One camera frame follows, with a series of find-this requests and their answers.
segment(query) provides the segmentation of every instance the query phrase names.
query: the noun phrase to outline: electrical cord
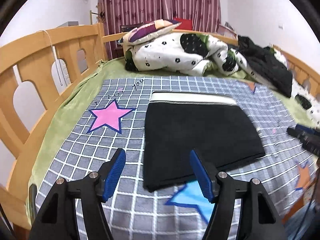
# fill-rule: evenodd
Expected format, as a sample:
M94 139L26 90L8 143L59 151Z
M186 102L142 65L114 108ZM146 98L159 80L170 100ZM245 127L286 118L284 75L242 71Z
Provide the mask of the electrical cord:
M1 203L0 203L0 214L1 214L2 217L4 218L4 221L5 221L6 225L7 225L7 227L9 228L11 234L12 234L13 236L15 236L14 231L13 231L13 229L12 229L12 226L11 226L11 224L10 224L10 222L9 222L7 216L5 215L4 210L3 210L2 206L1 206Z
M54 55L53 55L53 56L54 56L54 60L55 60L55 61L57 61L57 60L58 60L58 62L59 62L60 70L61 70L61 74L62 74L62 77L63 77L64 83L65 83L65 85L67 86L68 84L67 84L66 78L65 78L65 76L64 76L63 70L62 70L61 60L60 60L60 59L58 59L58 57L57 57L57 53L55 52L55 50L53 51L53 54L54 54Z
M55 62L55 65L56 65L56 70L57 70L59 82L60 82L60 85L62 86L63 84L62 84L62 81L61 81L61 78L60 78L60 75L59 75L58 66L57 66L57 59L55 57L55 53L54 53L54 50L53 50L53 45L52 45L52 41L51 41L50 35L46 30L39 30L37 32L45 32L48 35L48 38L49 38L49 41L50 41L50 45L51 45L52 54L53 54L53 58L54 58L54 62Z
M308 205L308 207L307 207L306 212L305 212L304 215L303 215L303 218L302 218L302 220L301 220L301 222L300 222L300 225L298 226L298 229L297 229L297 231L296 231L296 233L295 233L295 235L294 235L294 237L293 237L292 240L295 240L295 239L297 238L297 235L298 235L298 233L300 232L300 229L301 229L301 227L302 227L302 225L303 225L303 222L304 222L304 220L306 219L307 213L308 213L308 211L309 211L309 209L310 209L311 203L312 203L313 198L315 197L315 194L316 194L316 189L317 189L317 185L318 185L319 176L320 176L320 170L318 170L318 175L317 175L317 179L316 179L316 183L315 183L315 188L313 189L313 193L312 193L312 196L311 196L309 205Z

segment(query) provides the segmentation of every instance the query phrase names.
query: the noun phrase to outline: folded black garment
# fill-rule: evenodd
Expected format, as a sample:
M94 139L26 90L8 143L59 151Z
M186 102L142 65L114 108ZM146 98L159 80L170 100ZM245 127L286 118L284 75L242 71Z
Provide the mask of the folded black garment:
M192 149L219 170L265 155L255 127L232 98L153 93L145 119L144 187L152 192L195 179L189 164Z
M253 71L270 81L280 93L291 97L292 73L278 61L268 48L261 48L249 37L238 35L237 49L247 60Z

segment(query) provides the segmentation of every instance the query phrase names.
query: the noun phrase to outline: green bedsheet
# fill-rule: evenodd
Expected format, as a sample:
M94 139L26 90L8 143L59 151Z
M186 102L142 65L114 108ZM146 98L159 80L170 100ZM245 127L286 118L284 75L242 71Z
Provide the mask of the green bedsheet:
M130 77L182 75L164 70L129 72L125 70L124 64L125 60L123 57L100 64L94 73L82 80L75 87L70 97L59 107L44 137L38 157L32 169L29 186L34 183L36 184L37 189L40 188L41 182L54 156L58 152L64 140L69 136L88 105L100 92L103 80ZM221 74L217 72L210 72L206 76L222 77ZM233 74L231 78L245 81L245 76L246 74L243 71L239 71ZM277 92L274 92L274 95L288 108L296 122L312 126L312 122L308 118L306 111L294 100L294 98L288 99ZM26 207L27 215L29 217L28 202Z

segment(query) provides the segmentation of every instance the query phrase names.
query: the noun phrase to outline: gray checkered blanket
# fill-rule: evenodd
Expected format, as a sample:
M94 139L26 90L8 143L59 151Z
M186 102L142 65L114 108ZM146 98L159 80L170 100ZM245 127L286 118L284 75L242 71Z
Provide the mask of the gray checkered blanket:
M201 239L206 224L195 208L165 203L180 187L149 193L143 189L144 119L152 91L174 90L228 95L235 99L257 128L266 155L254 163L228 172L235 179L259 178L279 214L284 215L301 195L296 190L298 165L315 169L311 155L301 143L286 133L295 124L284 105L265 86L253 93L246 83L236 80L171 76L105 80L52 161L36 197L39 209L52 184L59 177L81 179L97 171L118 147L126 151L126 164L114 195L103 209L114 239ZM91 109L104 108L116 98L120 107L136 108L122 118L122 134L101 127L87 134L94 116ZM236 200L229 239L236 237L240 200ZM81 200L76 200L81 239L86 239Z

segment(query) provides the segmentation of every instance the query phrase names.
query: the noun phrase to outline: wooden bed rail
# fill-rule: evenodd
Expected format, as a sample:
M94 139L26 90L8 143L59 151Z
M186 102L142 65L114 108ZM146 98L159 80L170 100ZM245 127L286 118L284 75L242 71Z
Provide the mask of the wooden bed rail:
M199 33L199 34L210 34L220 40L222 40L225 43L228 44L232 44L232 45L238 45L238 40L236 39L232 39L232 38L228 38L225 36L222 36L220 34L217 33L204 33L204 32L197 32L197 31L191 31L191 30L172 30L171 32L177 32L177 33ZM104 36L102 38L103 42L109 42L109 41L117 41L119 39L121 39L126 33L116 33L116 34L111 34L111 35L107 35Z
M96 70L96 62L107 59L103 36L103 24L98 23L39 31L0 47L0 139L17 159L8 190L0 188L0 202L8 219L18 226L30 228L25 209L28 181L47 128L74 87ZM55 61L52 45L57 58L66 63L70 78L70 84L61 94L51 74ZM81 49L88 66L82 73L77 62L77 52ZM13 71L15 65L21 81L33 83L45 108L30 132L13 106L13 95L18 87Z
M292 56L288 52L283 51L278 46L273 45L273 48L279 50L287 58L289 69L292 71L294 78L300 85L304 85L306 81L309 82L309 93L316 97L320 93L319 73L300 59Z

